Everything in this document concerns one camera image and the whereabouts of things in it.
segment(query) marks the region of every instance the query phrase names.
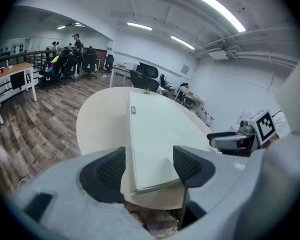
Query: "wood plank flooring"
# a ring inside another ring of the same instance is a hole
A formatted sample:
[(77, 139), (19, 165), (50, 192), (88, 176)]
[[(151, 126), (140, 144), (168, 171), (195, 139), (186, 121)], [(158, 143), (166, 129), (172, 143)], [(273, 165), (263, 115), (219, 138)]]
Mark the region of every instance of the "wood plank flooring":
[[(122, 86), (123, 77), (114, 76), (113, 86)], [(83, 103), (94, 93), (109, 87), (110, 75), (77, 82), (62, 88), (53, 85), (36, 88), (37, 102), (31, 91), (3, 104), (0, 126), (0, 189), (8, 197), (32, 178), (59, 161), (81, 156), (76, 137), (76, 121)], [(125, 86), (132, 86), (126, 79)], [(151, 210), (127, 203), (128, 211), (137, 212), (157, 239), (171, 236), (177, 221), (163, 210)]]

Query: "linear led light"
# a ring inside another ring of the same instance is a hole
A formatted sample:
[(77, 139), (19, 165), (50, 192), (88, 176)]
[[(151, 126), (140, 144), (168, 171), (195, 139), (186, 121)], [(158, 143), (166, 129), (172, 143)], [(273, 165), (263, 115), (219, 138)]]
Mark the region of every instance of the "linear led light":
[(237, 18), (217, 0), (202, 0), (202, 1), (206, 2), (208, 5), (212, 6), (219, 13), (221, 13), (239, 32), (246, 31), (246, 29), (244, 28), (244, 26), (242, 26), (239, 20), (237, 20)]
[(186, 47), (188, 47), (188, 48), (190, 48), (191, 50), (193, 50), (194, 49), (194, 47), (193, 46), (191, 46), (190, 44), (188, 44), (188, 43), (186, 43), (186, 42), (184, 42), (184, 41), (182, 41), (182, 40), (180, 40), (179, 38), (176, 38), (175, 36), (171, 36), (171, 38), (172, 39), (174, 39), (174, 40), (176, 40), (176, 41), (178, 41), (179, 43), (181, 43), (181, 44), (183, 44), (184, 46), (186, 46)]
[(127, 22), (127, 24), (129, 26), (138, 27), (138, 28), (142, 28), (145, 30), (150, 30), (150, 31), (152, 30), (152, 27), (149, 27), (149, 26), (139, 25), (139, 24), (135, 24), (135, 23), (131, 23), (131, 22)]

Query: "white box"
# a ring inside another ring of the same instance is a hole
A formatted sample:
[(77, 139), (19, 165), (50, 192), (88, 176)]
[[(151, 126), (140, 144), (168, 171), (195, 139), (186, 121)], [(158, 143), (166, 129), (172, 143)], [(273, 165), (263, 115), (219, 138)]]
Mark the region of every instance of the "white box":
[(126, 115), (131, 192), (149, 192), (179, 182), (174, 146), (210, 151), (206, 136), (173, 100), (130, 92)]

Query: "round table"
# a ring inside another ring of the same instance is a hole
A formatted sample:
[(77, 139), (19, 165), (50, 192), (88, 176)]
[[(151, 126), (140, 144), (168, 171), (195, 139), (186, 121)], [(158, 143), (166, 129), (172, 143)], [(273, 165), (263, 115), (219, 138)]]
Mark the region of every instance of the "round table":
[[(76, 120), (76, 137), (82, 155), (126, 146), (126, 110), (129, 93), (142, 91), (133, 87), (107, 88), (96, 92), (84, 102)], [(151, 92), (151, 95), (175, 103), (205, 136), (211, 133), (204, 122), (187, 108), (157, 93)], [(130, 193), (129, 189), (126, 169), (121, 180), (121, 193), (126, 201), (159, 210), (179, 209), (183, 206), (185, 189), (181, 183), (142, 194)]]

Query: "ceiling light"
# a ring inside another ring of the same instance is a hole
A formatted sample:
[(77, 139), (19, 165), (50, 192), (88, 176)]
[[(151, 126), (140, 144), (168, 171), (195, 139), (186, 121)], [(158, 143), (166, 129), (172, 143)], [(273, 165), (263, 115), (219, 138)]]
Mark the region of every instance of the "ceiling light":
[(149, 27), (149, 26), (139, 25), (139, 24), (135, 24), (135, 23), (131, 23), (131, 22), (127, 22), (127, 24), (129, 26), (138, 27), (138, 28), (142, 28), (145, 30), (152, 30), (152, 27)]
[(206, 2), (208, 5), (212, 6), (219, 13), (221, 13), (239, 32), (246, 31), (246, 29), (244, 28), (244, 26), (242, 26), (239, 20), (237, 20), (237, 18), (217, 0), (202, 0), (202, 1)]
[(190, 48), (191, 50), (193, 50), (194, 49), (194, 47), (193, 46), (191, 46), (190, 44), (188, 44), (188, 43), (186, 43), (186, 42), (184, 42), (184, 41), (182, 41), (182, 40), (180, 40), (179, 38), (176, 38), (175, 36), (171, 36), (171, 38), (172, 39), (174, 39), (174, 40), (176, 40), (176, 41), (178, 41), (179, 43), (181, 43), (181, 44), (183, 44), (184, 46), (186, 46), (186, 47), (188, 47), (188, 48)]

